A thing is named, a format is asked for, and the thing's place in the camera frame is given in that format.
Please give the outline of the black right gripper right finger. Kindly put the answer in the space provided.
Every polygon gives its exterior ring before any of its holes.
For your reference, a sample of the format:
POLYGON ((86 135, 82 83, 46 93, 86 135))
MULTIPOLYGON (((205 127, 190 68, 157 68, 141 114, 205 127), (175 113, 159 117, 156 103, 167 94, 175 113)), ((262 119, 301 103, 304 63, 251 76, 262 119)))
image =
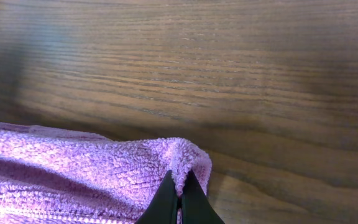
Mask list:
POLYGON ((181 195, 183 224, 224 224, 209 204, 195 173, 190 170, 181 195))

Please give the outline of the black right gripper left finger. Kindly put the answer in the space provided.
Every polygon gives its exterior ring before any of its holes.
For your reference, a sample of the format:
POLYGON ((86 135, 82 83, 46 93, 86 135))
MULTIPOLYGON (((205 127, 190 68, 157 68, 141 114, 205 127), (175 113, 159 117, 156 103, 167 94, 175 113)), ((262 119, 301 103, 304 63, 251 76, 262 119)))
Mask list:
POLYGON ((135 224, 176 224, 178 197, 172 171, 165 174, 146 211, 135 224))

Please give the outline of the purple microfiber cloth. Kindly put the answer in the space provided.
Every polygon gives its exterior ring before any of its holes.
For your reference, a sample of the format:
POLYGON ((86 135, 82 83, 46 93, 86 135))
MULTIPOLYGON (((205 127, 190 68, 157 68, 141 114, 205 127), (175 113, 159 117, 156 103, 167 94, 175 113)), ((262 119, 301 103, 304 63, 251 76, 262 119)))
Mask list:
POLYGON ((167 172, 181 195, 189 171, 206 189, 211 168, 183 138, 112 141, 0 123, 0 223, 134 223, 167 172))

